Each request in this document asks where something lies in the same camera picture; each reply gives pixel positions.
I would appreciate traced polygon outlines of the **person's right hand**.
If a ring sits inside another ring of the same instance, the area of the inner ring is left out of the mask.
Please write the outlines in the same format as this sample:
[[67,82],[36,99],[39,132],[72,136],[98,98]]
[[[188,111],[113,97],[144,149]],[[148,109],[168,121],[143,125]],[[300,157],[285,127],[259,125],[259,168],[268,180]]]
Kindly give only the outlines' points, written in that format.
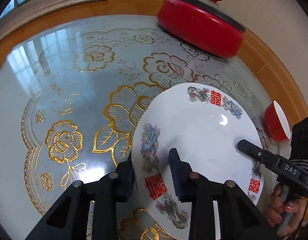
[[281,190],[281,185],[276,184],[270,195],[265,217],[270,225],[275,227],[282,223],[284,213],[291,213],[293,216],[289,223],[278,234],[282,239],[289,239],[303,223],[308,221],[308,199],[298,198],[284,203],[280,198]]

